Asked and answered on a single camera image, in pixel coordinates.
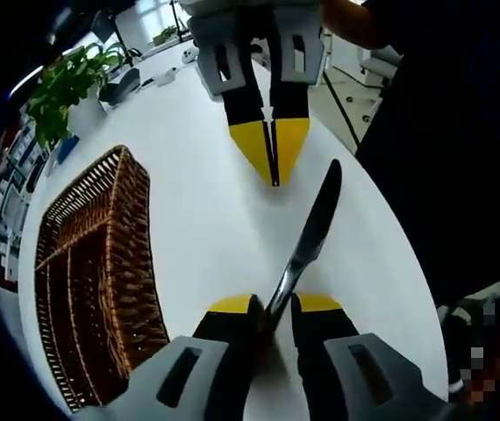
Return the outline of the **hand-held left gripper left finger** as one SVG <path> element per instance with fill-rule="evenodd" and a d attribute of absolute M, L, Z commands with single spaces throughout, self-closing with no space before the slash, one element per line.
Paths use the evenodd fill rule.
<path fill-rule="evenodd" d="M 255 294 L 214 303 L 194 333 L 135 368 L 127 388 L 74 420 L 241 420 L 256 365 L 261 302 Z"/>

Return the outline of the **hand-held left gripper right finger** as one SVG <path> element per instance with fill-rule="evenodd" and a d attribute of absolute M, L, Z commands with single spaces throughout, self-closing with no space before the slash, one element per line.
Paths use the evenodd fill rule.
<path fill-rule="evenodd" d="M 447 404 L 420 369 L 377 335 L 359 334 L 330 296 L 295 293 L 290 310 L 311 419 L 445 419 Z"/>

